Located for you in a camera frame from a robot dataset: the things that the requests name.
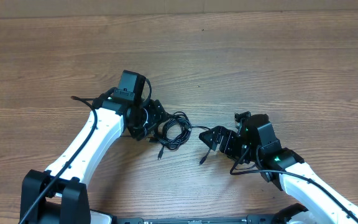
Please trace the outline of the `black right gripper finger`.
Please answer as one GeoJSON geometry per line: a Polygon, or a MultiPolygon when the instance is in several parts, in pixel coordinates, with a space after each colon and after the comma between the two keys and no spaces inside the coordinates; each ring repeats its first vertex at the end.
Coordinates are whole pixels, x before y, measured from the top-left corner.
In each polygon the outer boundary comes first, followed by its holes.
{"type": "Polygon", "coordinates": [[[214,128],[211,128],[205,132],[202,133],[202,136],[210,136],[210,137],[216,137],[216,136],[221,136],[223,135],[222,132],[224,131],[224,127],[223,126],[216,126],[214,128]]]}
{"type": "Polygon", "coordinates": [[[221,136],[206,137],[206,136],[202,136],[202,133],[199,134],[199,139],[203,143],[205,143],[212,151],[215,151],[217,149],[218,144],[221,142],[221,136]]]}

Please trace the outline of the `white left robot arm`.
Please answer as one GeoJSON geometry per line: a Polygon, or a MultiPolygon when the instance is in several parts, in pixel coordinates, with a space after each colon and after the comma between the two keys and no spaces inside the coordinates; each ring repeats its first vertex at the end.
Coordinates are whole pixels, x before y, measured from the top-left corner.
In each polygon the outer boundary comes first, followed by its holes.
{"type": "Polygon", "coordinates": [[[87,188],[101,159],[124,131],[140,141],[168,119],[158,100],[129,121],[108,108],[92,109],[66,151],[43,172],[30,170],[22,182],[20,223],[117,223],[117,217],[90,208],[87,188]]]}

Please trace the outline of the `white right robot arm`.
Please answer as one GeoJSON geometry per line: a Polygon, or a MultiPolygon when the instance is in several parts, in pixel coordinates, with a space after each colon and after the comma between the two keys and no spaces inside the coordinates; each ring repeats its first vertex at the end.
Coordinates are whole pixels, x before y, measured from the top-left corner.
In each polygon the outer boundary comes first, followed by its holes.
{"type": "Polygon", "coordinates": [[[211,150],[234,161],[232,175],[258,173],[297,200],[276,213],[272,223],[358,223],[358,206],[318,177],[311,166],[282,147],[267,114],[235,114],[236,130],[216,126],[200,133],[211,150]]]}

